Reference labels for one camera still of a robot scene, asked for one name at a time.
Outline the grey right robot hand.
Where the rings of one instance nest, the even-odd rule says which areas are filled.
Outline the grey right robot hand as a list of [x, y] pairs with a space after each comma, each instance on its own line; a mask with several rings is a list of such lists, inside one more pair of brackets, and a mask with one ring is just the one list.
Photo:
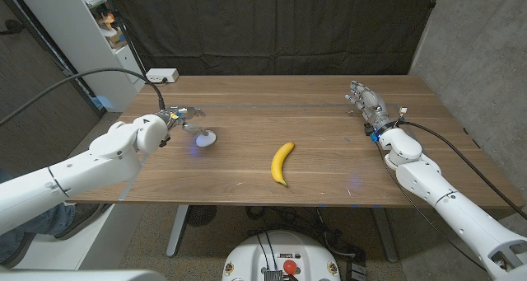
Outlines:
[[389, 117], [384, 100], [366, 85], [351, 81], [350, 94], [345, 98], [361, 112], [369, 135], [379, 137], [393, 126], [394, 121]]

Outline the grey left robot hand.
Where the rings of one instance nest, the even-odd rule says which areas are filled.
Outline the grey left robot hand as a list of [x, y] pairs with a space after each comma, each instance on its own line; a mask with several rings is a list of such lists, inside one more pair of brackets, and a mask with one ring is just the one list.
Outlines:
[[205, 128], [189, 122], [194, 116], [205, 116], [205, 113], [199, 108], [192, 106], [171, 106], [164, 110], [159, 110], [156, 116], [160, 117], [166, 123], [168, 131], [180, 126], [187, 133], [208, 136], [208, 131]]

